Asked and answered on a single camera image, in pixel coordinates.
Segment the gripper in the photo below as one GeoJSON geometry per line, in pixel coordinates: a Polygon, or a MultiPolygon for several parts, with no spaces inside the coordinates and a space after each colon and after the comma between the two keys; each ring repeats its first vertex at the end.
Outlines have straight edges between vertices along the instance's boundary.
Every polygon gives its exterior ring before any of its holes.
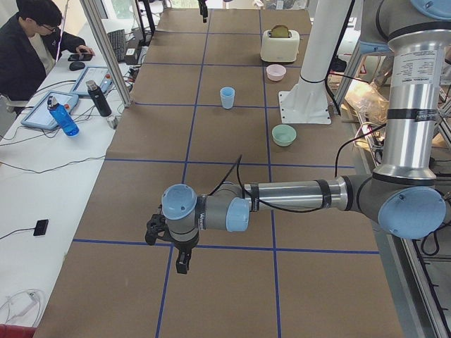
{"type": "Polygon", "coordinates": [[[190,259],[192,250],[198,245],[198,240],[190,240],[187,242],[175,242],[175,247],[179,251],[175,262],[177,273],[186,275],[190,269],[190,259]]]}
{"type": "Polygon", "coordinates": [[[202,22],[206,23],[207,17],[205,16],[208,16],[208,7],[206,4],[206,0],[198,0],[198,4],[199,4],[199,13],[202,16],[202,22]]]}

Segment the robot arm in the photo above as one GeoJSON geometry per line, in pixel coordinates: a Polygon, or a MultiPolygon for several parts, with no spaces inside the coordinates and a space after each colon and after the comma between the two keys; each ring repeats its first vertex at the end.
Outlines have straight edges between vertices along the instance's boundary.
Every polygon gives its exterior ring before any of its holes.
{"type": "Polygon", "coordinates": [[[362,43],[394,53],[381,164],[370,175],[333,180],[231,184],[198,195],[185,184],[169,187],[147,223],[148,244],[161,239],[178,249],[185,274],[199,232],[241,232],[259,210],[309,213],[324,208],[355,211],[386,232],[419,239],[437,230],[447,206],[429,168],[438,117],[445,49],[450,45],[449,1],[365,1],[362,43]]]}

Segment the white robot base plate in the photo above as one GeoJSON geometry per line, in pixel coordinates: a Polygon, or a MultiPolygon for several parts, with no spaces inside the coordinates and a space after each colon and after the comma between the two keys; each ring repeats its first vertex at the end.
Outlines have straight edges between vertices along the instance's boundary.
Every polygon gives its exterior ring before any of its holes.
{"type": "Polygon", "coordinates": [[[284,124],[331,124],[324,89],[319,92],[281,91],[278,100],[284,124]]]}

